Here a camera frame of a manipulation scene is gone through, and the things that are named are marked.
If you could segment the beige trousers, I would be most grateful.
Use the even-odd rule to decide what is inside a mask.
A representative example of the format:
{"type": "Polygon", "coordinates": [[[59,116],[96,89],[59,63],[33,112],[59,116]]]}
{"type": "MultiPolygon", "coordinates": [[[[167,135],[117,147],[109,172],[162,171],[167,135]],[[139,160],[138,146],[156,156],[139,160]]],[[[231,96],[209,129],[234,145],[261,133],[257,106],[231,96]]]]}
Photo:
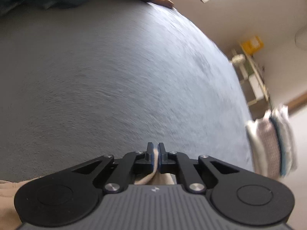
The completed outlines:
{"type": "MultiPolygon", "coordinates": [[[[135,185],[174,185],[175,182],[171,174],[161,174],[158,171],[158,151],[153,151],[152,172],[147,175],[141,174],[140,178],[134,181],[135,185]]],[[[1,180],[1,229],[17,229],[21,225],[21,220],[14,206],[14,198],[22,186],[39,179],[36,177],[31,180],[21,182],[10,182],[1,180]]]]}

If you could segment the pink checked folded garment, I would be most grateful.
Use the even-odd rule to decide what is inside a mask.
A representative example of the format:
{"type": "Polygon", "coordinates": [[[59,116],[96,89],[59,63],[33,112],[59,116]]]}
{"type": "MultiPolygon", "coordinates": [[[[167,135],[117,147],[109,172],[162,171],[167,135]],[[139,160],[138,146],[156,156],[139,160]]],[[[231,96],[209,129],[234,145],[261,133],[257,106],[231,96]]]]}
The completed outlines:
{"type": "Polygon", "coordinates": [[[281,175],[281,151],[275,127],[269,118],[257,119],[257,136],[265,152],[266,173],[264,176],[278,179],[281,175]]]}

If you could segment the grey bed blanket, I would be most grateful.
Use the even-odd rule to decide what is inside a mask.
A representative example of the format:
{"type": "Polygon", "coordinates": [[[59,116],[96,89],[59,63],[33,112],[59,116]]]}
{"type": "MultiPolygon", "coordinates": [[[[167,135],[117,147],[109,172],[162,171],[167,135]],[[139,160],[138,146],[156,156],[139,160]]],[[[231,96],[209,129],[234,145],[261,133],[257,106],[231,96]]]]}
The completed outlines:
{"type": "Polygon", "coordinates": [[[148,142],[252,170],[225,55],[176,10],[136,0],[1,17],[1,179],[45,176],[148,142]]]}

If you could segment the wooden side shelf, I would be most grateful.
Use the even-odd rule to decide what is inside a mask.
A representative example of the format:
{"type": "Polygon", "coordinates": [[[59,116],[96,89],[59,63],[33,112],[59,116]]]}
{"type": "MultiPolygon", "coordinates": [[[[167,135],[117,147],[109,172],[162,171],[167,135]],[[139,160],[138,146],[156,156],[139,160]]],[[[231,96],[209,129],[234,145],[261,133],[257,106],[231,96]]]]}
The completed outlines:
{"type": "Polygon", "coordinates": [[[244,54],[246,61],[243,65],[235,68],[236,74],[244,92],[247,105],[253,106],[257,103],[264,102],[269,108],[271,107],[270,93],[265,85],[263,71],[254,60],[253,56],[243,51],[241,45],[232,48],[231,58],[237,54],[244,54]]]}

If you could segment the blue folded garment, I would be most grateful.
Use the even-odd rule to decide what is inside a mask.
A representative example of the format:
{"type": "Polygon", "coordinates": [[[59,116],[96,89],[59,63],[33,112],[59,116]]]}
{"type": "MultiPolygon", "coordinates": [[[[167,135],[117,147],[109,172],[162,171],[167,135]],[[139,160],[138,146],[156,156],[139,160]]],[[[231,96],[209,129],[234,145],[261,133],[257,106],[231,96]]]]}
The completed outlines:
{"type": "Polygon", "coordinates": [[[287,138],[286,131],[282,125],[282,123],[278,120],[277,117],[271,116],[271,121],[275,127],[277,138],[278,138],[278,146],[281,154],[281,177],[285,177],[288,174],[288,166],[289,166],[289,153],[287,149],[287,138]]]}

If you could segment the white folded top garment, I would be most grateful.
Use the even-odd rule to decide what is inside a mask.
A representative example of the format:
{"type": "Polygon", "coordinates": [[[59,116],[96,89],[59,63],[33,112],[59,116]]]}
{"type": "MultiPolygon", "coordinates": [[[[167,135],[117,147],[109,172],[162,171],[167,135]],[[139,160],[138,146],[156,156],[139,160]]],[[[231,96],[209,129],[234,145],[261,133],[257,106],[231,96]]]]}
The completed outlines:
{"type": "Polygon", "coordinates": [[[297,147],[289,121],[288,106],[280,105],[274,112],[281,142],[281,175],[287,176],[298,167],[297,147]]]}

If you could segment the white woven ball lamp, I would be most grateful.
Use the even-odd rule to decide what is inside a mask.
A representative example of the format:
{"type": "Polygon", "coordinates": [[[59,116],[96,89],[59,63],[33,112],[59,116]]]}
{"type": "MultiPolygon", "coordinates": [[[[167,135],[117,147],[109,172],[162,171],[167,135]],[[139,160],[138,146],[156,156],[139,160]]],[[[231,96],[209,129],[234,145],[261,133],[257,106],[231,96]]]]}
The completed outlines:
{"type": "Polygon", "coordinates": [[[234,65],[235,67],[238,67],[240,65],[243,65],[246,61],[246,57],[244,54],[237,54],[232,57],[231,59],[231,64],[234,65]]]}

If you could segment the yellow box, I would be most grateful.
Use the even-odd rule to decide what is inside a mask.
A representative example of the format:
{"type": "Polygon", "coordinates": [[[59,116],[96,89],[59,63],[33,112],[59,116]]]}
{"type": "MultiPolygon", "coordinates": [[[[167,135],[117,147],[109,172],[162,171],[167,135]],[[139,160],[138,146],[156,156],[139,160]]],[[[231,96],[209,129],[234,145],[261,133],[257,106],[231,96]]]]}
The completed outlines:
{"type": "Polygon", "coordinates": [[[263,46],[263,41],[258,36],[253,36],[241,44],[243,51],[248,55],[253,55],[255,52],[263,48],[263,46]]]}

